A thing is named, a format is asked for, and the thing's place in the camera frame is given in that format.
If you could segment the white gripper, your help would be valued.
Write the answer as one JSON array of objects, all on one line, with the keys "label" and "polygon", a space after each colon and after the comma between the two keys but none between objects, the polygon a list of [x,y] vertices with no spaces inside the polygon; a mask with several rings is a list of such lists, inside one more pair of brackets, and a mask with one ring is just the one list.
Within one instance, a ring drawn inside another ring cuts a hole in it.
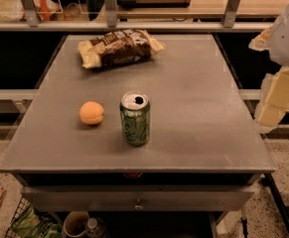
[{"label": "white gripper", "polygon": [[284,65],[262,80],[260,100],[254,112],[255,122],[275,128],[289,111],[289,4],[277,17],[272,28],[266,28],[248,45],[251,50],[269,50],[270,59]]}]

